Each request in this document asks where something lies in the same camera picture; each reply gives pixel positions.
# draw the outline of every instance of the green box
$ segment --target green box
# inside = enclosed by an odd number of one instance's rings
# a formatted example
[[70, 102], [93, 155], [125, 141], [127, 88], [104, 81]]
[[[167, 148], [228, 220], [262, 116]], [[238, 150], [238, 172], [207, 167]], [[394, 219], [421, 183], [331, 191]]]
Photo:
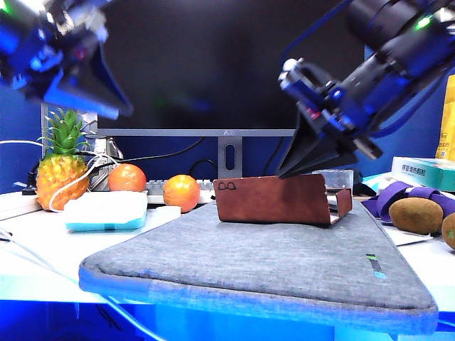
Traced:
[[406, 158], [395, 156], [392, 176], [427, 187], [455, 192], [455, 162], [439, 158]]

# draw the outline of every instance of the white desk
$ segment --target white desk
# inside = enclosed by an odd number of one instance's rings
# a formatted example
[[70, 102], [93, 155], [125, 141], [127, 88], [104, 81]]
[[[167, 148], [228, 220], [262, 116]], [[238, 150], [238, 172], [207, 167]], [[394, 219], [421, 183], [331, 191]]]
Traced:
[[[57, 270], [78, 279], [79, 264], [84, 258], [176, 218], [167, 212], [148, 210], [144, 227], [123, 232], [71, 232], [62, 215], [42, 210], [2, 220], [0, 227]], [[82, 291], [68, 279], [28, 260], [32, 258], [14, 243], [0, 242], [0, 300], [104, 302], [98, 295]]]
[[[54, 267], [77, 278], [79, 264], [85, 257], [174, 218], [166, 210], [149, 210], [146, 226], [136, 231], [74, 233], [65, 228], [58, 213], [38, 211], [3, 220], [0, 226]], [[440, 311], [455, 311], [455, 251], [441, 238], [401, 246], [399, 250], [427, 286]], [[102, 302], [22, 256], [31, 257], [14, 243], [0, 242], [0, 300]]]

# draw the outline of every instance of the kiwi fruit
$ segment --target kiwi fruit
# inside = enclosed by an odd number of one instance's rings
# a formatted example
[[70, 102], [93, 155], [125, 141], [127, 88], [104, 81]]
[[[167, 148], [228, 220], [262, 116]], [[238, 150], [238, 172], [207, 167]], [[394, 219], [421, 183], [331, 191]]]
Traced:
[[402, 231], [436, 234], [442, 226], [444, 213], [434, 201], [423, 197], [406, 197], [391, 204], [389, 214], [394, 226]]
[[451, 213], [442, 222], [442, 237], [455, 250], [455, 213]]

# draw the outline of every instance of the monitor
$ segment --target monitor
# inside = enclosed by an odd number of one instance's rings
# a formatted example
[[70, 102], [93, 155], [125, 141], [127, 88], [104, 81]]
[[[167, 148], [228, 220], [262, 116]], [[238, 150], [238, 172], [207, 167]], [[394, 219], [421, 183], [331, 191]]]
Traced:
[[[291, 136], [296, 105], [277, 81], [284, 49], [339, 2], [109, 3], [105, 59], [134, 111], [118, 120], [99, 117], [98, 133], [219, 136], [224, 142]], [[303, 57], [341, 80], [362, 63], [364, 47], [348, 32], [342, 12], [287, 57]]]

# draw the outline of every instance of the white cable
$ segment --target white cable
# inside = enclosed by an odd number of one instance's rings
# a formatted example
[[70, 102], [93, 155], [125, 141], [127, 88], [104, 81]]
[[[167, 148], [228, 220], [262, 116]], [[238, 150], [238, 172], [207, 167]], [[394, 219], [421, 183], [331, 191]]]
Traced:
[[[24, 257], [25, 259], [28, 259], [29, 261], [33, 262], [34, 264], [45, 268], [49, 271], [52, 271], [55, 274], [61, 275], [62, 277], [66, 278], [70, 282], [74, 283], [78, 288], [79, 288], [79, 281], [74, 279], [73, 277], [64, 274], [62, 271], [59, 271], [56, 269], [49, 261], [44, 259], [42, 256], [34, 252], [33, 250], [29, 249], [22, 243], [18, 242], [15, 238], [13, 238], [6, 230], [4, 230], [2, 227], [0, 227], [0, 235], [3, 236], [5, 239], [8, 239], [10, 242], [13, 242], [15, 245], [18, 247], [22, 248], [24, 251], [27, 251], [29, 254], [31, 254], [35, 259], [29, 259], [27, 257]], [[123, 309], [117, 302], [114, 301], [114, 299], [111, 296], [104, 296], [100, 295], [97, 293], [91, 293], [93, 296], [101, 297], [105, 300], [105, 303], [109, 305], [112, 309], [117, 311], [125, 320], [127, 320], [129, 323], [131, 323], [134, 327], [137, 329], [141, 330], [144, 332], [146, 335], [149, 337], [154, 338], [156, 341], [166, 341], [166, 339], [163, 339], [162, 337], [156, 335], [154, 332], [152, 332], [150, 329], [148, 329], [146, 326], [142, 325], [133, 315], [128, 313], [125, 309]]]
[[[114, 162], [116, 165], [118, 165], [119, 163], [117, 161], [115, 161], [113, 159], [113, 157], [107, 155], [106, 153], [94, 153], [94, 152], [89, 152], [89, 153], [93, 153], [95, 156], [93, 158], [91, 158], [89, 160], [89, 163], [90, 162], [94, 162], [95, 160], [99, 159], [99, 158], [109, 158], [112, 162]], [[66, 190], [67, 188], [71, 187], [72, 185], [74, 185], [75, 183], [78, 183], [79, 181], [81, 181], [82, 179], [86, 178], [94, 169], [95, 167], [97, 167], [96, 164], [93, 164], [92, 167], [90, 167], [90, 169], [84, 174], [82, 175], [81, 177], [73, 180], [72, 182], [64, 185], [62, 188], [59, 188], [58, 190], [56, 190], [56, 192], [52, 195], [52, 197], [50, 197], [50, 200], [49, 200], [49, 210], [53, 211], [53, 212], [63, 212], [63, 210], [57, 210], [55, 208], [53, 208], [52, 204], [55, 200], [55, 198], [57, 197], [57, 195], [61, 194], [64, 190]]]
[[52, 204], [53, 204], [55, 198], [57, 197], [57, 195], [61, 194], [64, 190], [66, 190], [67, 188], [71, 187], [75, 183], [78, 183], [82, 179], [86, 178], [93, 171], [93, 169], [95, 169], [95, 167], [96, 167], [96, 165], [94, 164], [92, 167], [90, 167], [90, 169], [87, 172], [85, 172], [84, 175], [80, 176], [77, 179], [74, 179], [70, 183], [67, 183], [66, 185], [64, 185], [62, 188], [59, 188], [58, 190], [56, 190], [56, 192], [52, 195], [52, 197], [50, 197], [49, 210], [51, 210], [53, 212], [57, 212], [57, 213], [63, 212], [63, 210], [57, 210], [57, 209], [53, 208], [53, 206], [52, 206]]
[[95, 151], [84, 151], [84, 153], [88, 153], [88, 154], [94, 155], [94, 157], [91, 158], [87, 163], [91, 163], [92, 160], [93, 160], [94, 158], [96, 158], [97, 156], [103, 156], [103, 157], [108, 158], [109, 160], [111, 160], [111, 161], [112, 161], [113, 163], [115, 163], [116, 165], [119, 164], [119, 162], [118, 162], [117, 160], [115, 160], [113, 157], [111, 157], [109, 154], [106, 154], [106, 153], [97, 153], [97, 152], [95, 152]]
[[438, 320], [438, 323], [441, 323], [442, 325], [449, 325], [449, 326], [455, 328], [455, 323], [453, 323], [453, 322], [449, 322], [449, 321], [445, 321], [445, 320]]
[[3, 140], [0, 141], [0, 144], [34, 144], [35, 146], [43, 147], [43, 144], [29, 140]]

